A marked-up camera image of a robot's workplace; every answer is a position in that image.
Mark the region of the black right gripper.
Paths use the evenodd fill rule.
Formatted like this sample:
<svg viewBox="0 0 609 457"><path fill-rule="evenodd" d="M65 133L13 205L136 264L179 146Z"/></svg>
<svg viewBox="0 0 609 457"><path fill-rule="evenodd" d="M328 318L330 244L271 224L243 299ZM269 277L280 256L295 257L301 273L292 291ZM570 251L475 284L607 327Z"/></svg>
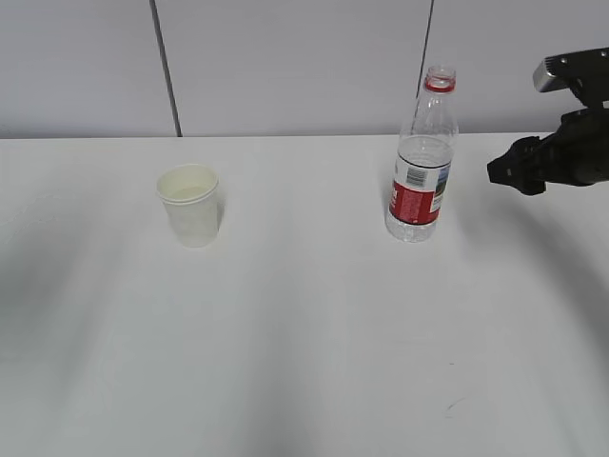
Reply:
<svg viewBox="0 0 609 457"><path fill-rule="evenodd" d="M608 109L563 114L555 133L518 139L486 169L491 183L521 194L542 194L546 182L574 187L607 182Z"/></svg>

